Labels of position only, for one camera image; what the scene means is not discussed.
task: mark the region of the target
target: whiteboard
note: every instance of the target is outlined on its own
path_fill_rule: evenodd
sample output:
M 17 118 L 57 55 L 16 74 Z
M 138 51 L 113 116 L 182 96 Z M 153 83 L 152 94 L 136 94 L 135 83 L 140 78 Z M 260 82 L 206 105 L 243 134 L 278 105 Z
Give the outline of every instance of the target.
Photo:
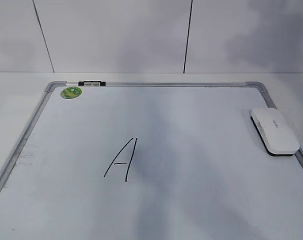
M 266 153 L 256 88 L 64 88 L 0 192 L 0 239 L 303 240 L 303 169 Z

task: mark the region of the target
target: round sticker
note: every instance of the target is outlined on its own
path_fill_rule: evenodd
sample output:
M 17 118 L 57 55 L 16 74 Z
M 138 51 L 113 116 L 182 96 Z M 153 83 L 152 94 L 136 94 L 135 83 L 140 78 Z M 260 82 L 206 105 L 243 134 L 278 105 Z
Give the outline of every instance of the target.
M 74 99 L 81 94 L 82 94 L 82 89 L 76 86 L 71 86 L 62 90 L 60 96 L 64 99 Z

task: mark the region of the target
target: whiteboard eraser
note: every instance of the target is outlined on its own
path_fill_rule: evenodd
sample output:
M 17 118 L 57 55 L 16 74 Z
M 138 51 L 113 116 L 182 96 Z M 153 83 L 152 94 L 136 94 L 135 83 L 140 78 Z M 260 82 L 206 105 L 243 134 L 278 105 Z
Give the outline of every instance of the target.
M 270 107 L 253 108 L 251 120 L 270 155 L 291 156 L 300 149 L 295 134 L 277 109 Z

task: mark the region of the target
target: gray plastic corner piece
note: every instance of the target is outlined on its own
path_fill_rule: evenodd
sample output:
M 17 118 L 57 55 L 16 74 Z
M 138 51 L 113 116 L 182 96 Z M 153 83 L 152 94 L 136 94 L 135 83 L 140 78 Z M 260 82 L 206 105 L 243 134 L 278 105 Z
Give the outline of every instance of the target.
M 267 104 L 267 107 L 277 109 L 264 84 L 259 81 L 247 81 L 246 84 L 249 88 L 256 88 L 260 92 L 261 96 Z
M 51 93 L 55 88 L 64 86 L 66 86 L 66 81 L 52 81 L 47 85 L 45 92 Z
M 247 81 L 246 84 L 250 88 L 258 89 L 258 91 L 260 91 L 261 93 L 267 92 L 267 88 L 265 87 L 265 85 L 259 81 Z

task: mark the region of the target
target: white table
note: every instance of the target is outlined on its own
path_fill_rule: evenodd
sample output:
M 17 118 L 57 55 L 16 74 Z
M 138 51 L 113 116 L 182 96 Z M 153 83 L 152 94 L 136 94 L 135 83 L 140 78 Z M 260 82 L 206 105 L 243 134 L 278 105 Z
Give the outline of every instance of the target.
M 52 81 L 263 83 L 303 149 L 303 74 L 0 73 L 0 170 Z

